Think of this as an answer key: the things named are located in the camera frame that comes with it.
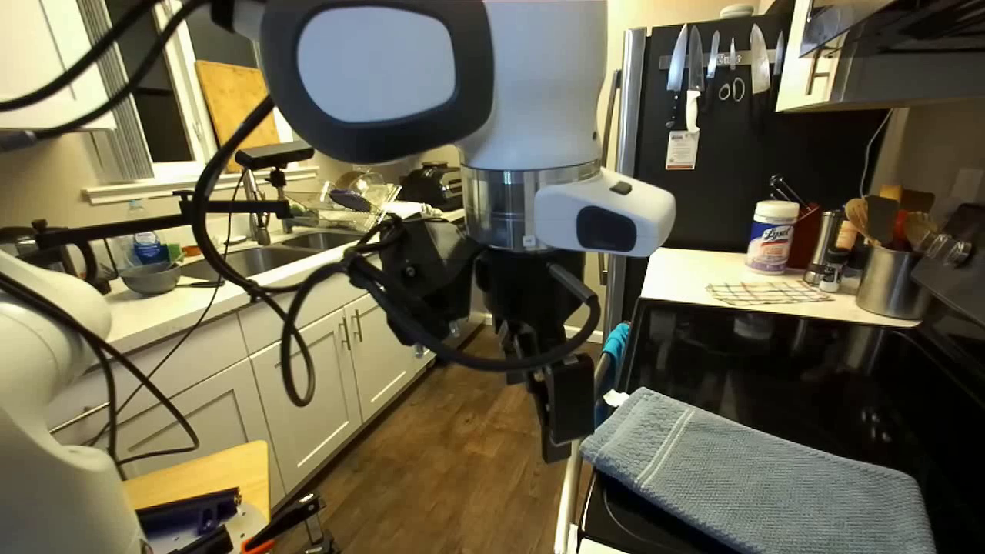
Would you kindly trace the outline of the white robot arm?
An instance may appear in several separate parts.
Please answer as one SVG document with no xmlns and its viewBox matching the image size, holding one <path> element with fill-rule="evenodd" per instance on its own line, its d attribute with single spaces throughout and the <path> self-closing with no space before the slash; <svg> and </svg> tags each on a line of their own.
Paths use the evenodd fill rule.
<svg viewBox="0 0 985 554">
<path fill-rule="evenodd" d="M 470 242 L 497 273 L 557 278 L 567 253 L 645 259 L 674 198 L 597 157 L 602 0 L 211 0 L 262 57 L 266 95 L 316 152 L 381 164 L 457 145 Z M 106 451 L 63 445 L 51 395 L 104 350 L 104 300 L 58 270 L 0 259 L 0 544 L 6 554 L 140 554 Z"/>
</svg>

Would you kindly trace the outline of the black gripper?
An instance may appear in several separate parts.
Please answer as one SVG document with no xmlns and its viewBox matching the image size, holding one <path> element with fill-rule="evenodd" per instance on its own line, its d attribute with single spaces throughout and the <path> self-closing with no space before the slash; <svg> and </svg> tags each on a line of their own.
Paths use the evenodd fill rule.
<svg viewBox="0 0 985 554">
<path fill-rule="evenodd" d="M 593 427 L 593 362 L 582 344 L 597 325 L 597 295 L 582 282 L 582 255 L 485 248 L 477 285 L 505 337 L 505 354 L 477 361 L 477 368 L 540 371 L 540 460 L 564 462 Z"/>
</svg>

